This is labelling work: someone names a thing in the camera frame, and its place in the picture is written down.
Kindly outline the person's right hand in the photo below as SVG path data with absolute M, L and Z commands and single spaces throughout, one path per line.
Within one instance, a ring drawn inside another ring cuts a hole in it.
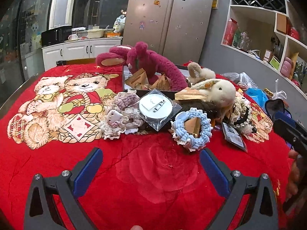
M 297 166 L 297 157 L 299 153 L 295 150 L 290 150 L 288 157 L 293 160 L 291 170 L 288 176 L 288 183 L 286 186 L 286 198 L 290 199 L 298 192 L 298 184 L 300 181 L 300 169 Z

